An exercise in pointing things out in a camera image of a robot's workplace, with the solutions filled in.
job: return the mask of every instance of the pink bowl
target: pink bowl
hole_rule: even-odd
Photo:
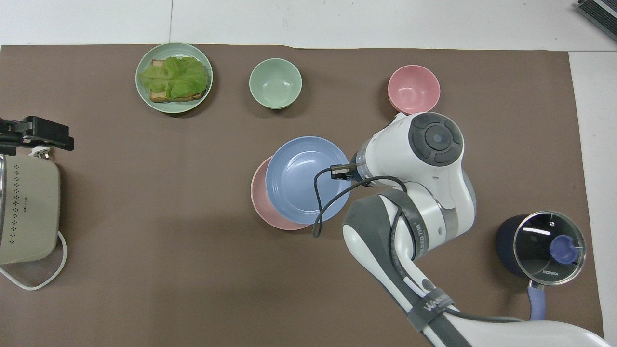
[[[308,224],[298,224],[283,217],[272,205],[266,191],[266,170],[270,163],[269,157],[264,160],[255,171],[251,180],[251,201],[255,211],[266,223],[282,230],[298,230],[307,227]]]
[[[387,84],[387,96],[399,112],[430,111],[439,100],[437,77],[426,67],[406,65],[396,70]]]

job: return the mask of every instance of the toast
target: toast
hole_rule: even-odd
[[[158,66],[158,67],[163,67],[163,62],[162,60],[159,59],[153,59],[152,60],[152,66]],[[167,97],[167,92],[166,91],[159,91],[159,92],[153,92],[150,90],[150,100],[152,102],[184,102],[184,101],[193,101],[193,100],[199,100],[201,98],[204,97],[205,94],[205,90],[202,91],[199,94],[192,94],[189,95],[185,98],[168,98]]]

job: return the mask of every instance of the green bowl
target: green bowl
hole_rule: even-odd
[[[193,57],[204,65],[204,68],[208,73],[208,83],[205,87],[204,96],[201,99],[185,102],[153,102],[150,100],[150,89],[146,88],[141,83],[139,80],[139,74],[144,72],[144,70],[152,64],[153,59],[165,60],[169,57]],[[199,105],[205,97],[208,96],[210,89],[212,89],[212,81],[212,65],[210,65],[210,61],[205,57],[204,53],[190,44],[178,42],[164,43],[152,48],[143,58],[141,58],[139,65],[137,65],[137,71],[135,72],[135,86],[137,87],[137,92],[139,93],[141,99],[157,111],[172,114],[186,112],[197,107],[197,105]]]
[[[249,78],[253,98],[269,109],[282,109],[300,95],[302,76],[297,67],[281,58],[271,58],[257,64]]]

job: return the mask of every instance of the lettuce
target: lettuce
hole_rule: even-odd
[[[164,90],[172,99],[201,93],[207,86],[207,78],[204,66],[193,57],[169,57],[163,67],[150,66],[139,74],[146,88],[155,93]]]

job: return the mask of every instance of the blue plate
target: blue plate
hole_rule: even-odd
[[[313,224],[319,208],[313,179],[322,169],[335,164],[347,164],[345,154],[334,143],[316,136],[304,136],[287,142],[280,147],[266,171],[266,189],[275,209],[285,218],[298,224]],[[321,205],[330,201],[350,181],[333,180],[329,172],[317,180]],[[323,214],[328,220],[337,214],[347,202],[349,193],[341,196]]]

